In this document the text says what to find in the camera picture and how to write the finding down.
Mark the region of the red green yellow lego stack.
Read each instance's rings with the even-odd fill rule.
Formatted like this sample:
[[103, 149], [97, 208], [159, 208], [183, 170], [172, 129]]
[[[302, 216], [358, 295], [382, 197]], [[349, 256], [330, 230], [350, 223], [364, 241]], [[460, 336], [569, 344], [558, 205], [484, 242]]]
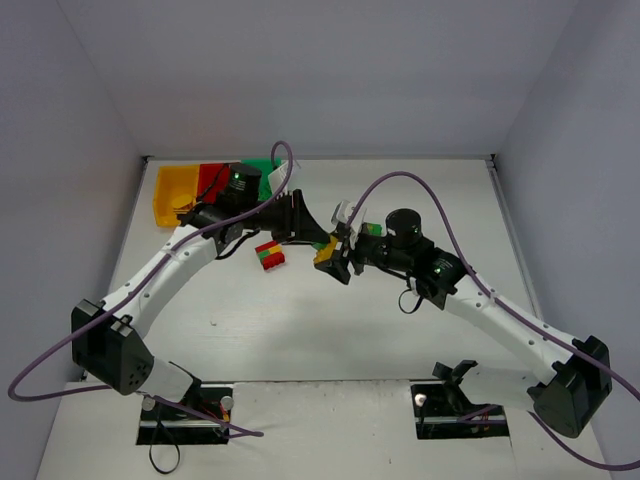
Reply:
[[270, 241], [255, 248], [255, 254], [264, 271], [269, 271], [285, 263], [286, 257], [280, 243]]

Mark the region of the yellow round lego brick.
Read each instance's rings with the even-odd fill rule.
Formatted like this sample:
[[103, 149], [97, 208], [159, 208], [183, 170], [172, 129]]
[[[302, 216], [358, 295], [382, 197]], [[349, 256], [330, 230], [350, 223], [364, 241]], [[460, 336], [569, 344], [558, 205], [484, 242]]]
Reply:
[[182, 213], [186, 213], [193, 208], [193, 206], [197, 203], [196, 198], [188, 195], [182, 194], [179, 196], [175, 196], [170, 203], [172, 211], [178, 215]]

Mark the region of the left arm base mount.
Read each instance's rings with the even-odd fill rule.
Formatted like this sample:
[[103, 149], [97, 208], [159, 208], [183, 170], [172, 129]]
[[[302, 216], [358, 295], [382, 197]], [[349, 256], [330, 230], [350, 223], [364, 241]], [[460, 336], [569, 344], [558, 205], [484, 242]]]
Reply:
[[214, 446], [229, 442], [229, 429], [218, 424], [230, 421], [230, 411], [220, 404], [233, 399], [229, 386], [203, 386], [196, 399], [187, 406], [215, 419], [206, 421], [197, 415], [161, 404], [149, 398], [142, 400], [136, 444], [138, 446]]

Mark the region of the red green lego block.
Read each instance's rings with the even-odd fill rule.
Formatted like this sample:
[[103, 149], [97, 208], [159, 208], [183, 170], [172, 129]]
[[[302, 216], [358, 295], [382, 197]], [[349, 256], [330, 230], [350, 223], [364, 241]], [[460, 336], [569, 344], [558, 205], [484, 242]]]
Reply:
[[380, 224], [364, 222], [361, 226], [361, 233], [381, 237], [383, 235], [383, 227]]

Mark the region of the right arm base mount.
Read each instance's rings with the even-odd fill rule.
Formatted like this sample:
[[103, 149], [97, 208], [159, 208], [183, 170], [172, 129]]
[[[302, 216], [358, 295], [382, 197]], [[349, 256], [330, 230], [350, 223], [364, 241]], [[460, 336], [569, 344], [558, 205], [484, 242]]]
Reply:
[[410, 385], [418, 440], [477, 440], [510, 435], [501, 406], [470, 403], [464, 395], [439, 382]]

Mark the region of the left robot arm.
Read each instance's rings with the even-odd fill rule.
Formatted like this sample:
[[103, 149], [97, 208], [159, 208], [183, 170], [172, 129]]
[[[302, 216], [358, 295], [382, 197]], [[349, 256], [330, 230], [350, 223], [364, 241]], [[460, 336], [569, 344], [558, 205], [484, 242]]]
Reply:
[[156, 358], [144, 338], [181, 288], [244, 231], [268, 232], [279, 243], [312, 245], [329, 239], [301, 191], [280, 194], [267, 204], [258, 199], [258, 168], [233, 163], [226, 175], [214, 202], [198, 202], [180, 215], [167, 243], [125, 285], [98, 303], [84, 300], [72, 311], [74, 363], [122, 395], [180, 402], [197, 390], [193, 375]]

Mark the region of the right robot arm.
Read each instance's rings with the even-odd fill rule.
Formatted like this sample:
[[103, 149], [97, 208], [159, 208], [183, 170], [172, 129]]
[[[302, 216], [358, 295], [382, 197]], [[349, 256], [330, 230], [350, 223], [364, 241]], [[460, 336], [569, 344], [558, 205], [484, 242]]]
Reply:
[[576, 438], [612, 391], [609, 349], [594, 336], [581, 341], [559, 331], [498, 294], [455, 255], [423, 236], [421, 217], [397, 209], [383, 235], [374, 235], [354, 204], [336, 207], [328, 244], [314, 266], [343, 284], [365, 267], [402, 280], [419, 301], [468, 321], [517, 359], [509, 368], [489, 368], [477, 360], [435, 365], [433, 374], [462, 413], [490, 403], [533, 412], [554, 432]]

